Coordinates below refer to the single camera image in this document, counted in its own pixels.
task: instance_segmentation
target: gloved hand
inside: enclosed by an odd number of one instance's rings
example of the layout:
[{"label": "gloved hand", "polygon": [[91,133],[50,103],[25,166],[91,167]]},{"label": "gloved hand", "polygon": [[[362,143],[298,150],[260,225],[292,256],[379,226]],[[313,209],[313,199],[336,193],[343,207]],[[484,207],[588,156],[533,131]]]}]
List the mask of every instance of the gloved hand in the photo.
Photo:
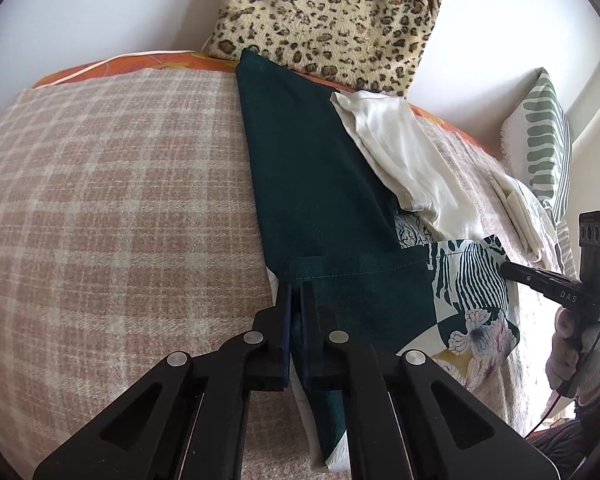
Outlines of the gloved hand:
[{"label": "gloved hand", "polygon": [[[560,307],[555,314],[552,352],[545,368],[552,390],[558,388],[563,381],[573,377],[576,372],[578,351],[567,341],[576,329],[576,322],[576,317],[566,308]],[[590,352],[599,331],[599,326],[584,331],[582,335],[583,352]],[[582,358],[586,359],[587,354],[584,354]],[[586,366],[578,374],[579,386],[576,395],[580,402],[589,402],[600,392],[600,339]]]}]

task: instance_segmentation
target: orange bed sheet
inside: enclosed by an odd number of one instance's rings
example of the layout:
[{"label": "orange bed sheet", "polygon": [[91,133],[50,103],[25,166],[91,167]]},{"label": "orange bed sheet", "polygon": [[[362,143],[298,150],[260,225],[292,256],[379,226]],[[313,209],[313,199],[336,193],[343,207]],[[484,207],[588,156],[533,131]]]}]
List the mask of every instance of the orange bed sheet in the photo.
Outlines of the orange bed sheet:
[{"label": "orange bed sheet", "polygon": [[[78,81],[85,81],[87,79],[94,79],[98,77],[107,77],[111,75],[126,74],[129,72],[135,72],[142,70],[143,68],[153,68],[155,70],[163,69],[178,69],[178,70],[212,70],[215,72],[235,72],[235,67],[238,64],[237,61],[227,61],[224,59],[214,59],[207,57],[199,52],[159,52],[159,53],[140,53],[140,54],[128,54],[124,56],[116,56],[115,58],[98,61],[93,63],[87,63],[80,66],[74,66],[55,72],[51,75],[45,76],[33,85],[32,88],[39,88],[41,86],[51,86],[55,84],[65,83],[77,83]],[[307,79],[311,79],[323,85],[332,86],[347,91],[351,91],[349,88],[337,85],[336,83],[318,79],[309,75],[302,74]],[[456,128],[452,124],[443,121],[439,117],[430,114],[426,110],[419,108],[415,105],[410,104],[413,113],[428,119],[436,124],[439,124],[448,132],[453,132],[460,135],[464,140],[479,146],[485,152],[490,153],[490,150],[485,148],[477,140],[475,140],[469,134],[463,132],[459,128]]]}]

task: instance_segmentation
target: knitted cuff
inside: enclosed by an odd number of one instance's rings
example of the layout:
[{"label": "knitted cuff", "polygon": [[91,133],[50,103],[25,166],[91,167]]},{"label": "knitted cuff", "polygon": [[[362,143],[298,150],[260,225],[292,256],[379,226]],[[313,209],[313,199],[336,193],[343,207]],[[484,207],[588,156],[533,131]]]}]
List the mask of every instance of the knitted cuff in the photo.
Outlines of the knitted cuff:
[{"label": "knitted cuff", "polygon": [[578,395],[588,395],[593,392],[596,388],[600,387],[600,366],[589,372],[584,380],[578,386]]}]

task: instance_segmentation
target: white cord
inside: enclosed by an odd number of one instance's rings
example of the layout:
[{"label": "white cord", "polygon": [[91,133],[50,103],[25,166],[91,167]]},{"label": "white cord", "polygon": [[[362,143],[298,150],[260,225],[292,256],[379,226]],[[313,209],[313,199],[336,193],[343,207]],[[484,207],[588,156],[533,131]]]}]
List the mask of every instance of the white cord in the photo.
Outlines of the white cord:
[{"label": "white cord", "polygon": [[109,61],[113,61],[114,59],[118,59],[120,57],[150,56],[152,54],[186,54],[186,53],[195,54],[196,51],[195,50],[149,50],[147,52],[132,52],[131,54],[119,54],[118,56],[110,57],[109,59],[105,59],[103,61],[99,61],[97,63],[90,64],[89,66],[86,66],[85,68],[80,69],[77,72],[66,75],[64,77],[61,77],[60,79],[58,79],[57,81],[53,81],[52,83],[47,83],[44,85],[36,86],[36,89],[46,88],[47,86],[53,86],[53,85],[57,85],[60,83],[64,83],[65,81],[69,81],[69,79],[78,77],[79,75],[84,74],[85,72],[88,72],[89,70],[92,70],[93,68],[99,67],[100,65],[104,65],[105,63],[108,63]]}]

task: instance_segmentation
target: leopard print fabric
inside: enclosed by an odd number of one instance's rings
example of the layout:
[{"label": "leopard print fabric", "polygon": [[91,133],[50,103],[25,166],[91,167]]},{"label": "leopard print fabric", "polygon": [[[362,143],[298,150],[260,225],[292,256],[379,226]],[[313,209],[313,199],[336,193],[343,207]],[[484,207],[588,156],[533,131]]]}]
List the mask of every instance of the leopard print fabric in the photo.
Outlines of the leopard print fabric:
[{"label": "leopard print fabric", "polygon": [[404,95],[442,0],[224,0],[209,54],[249,48],[296,72]]}]

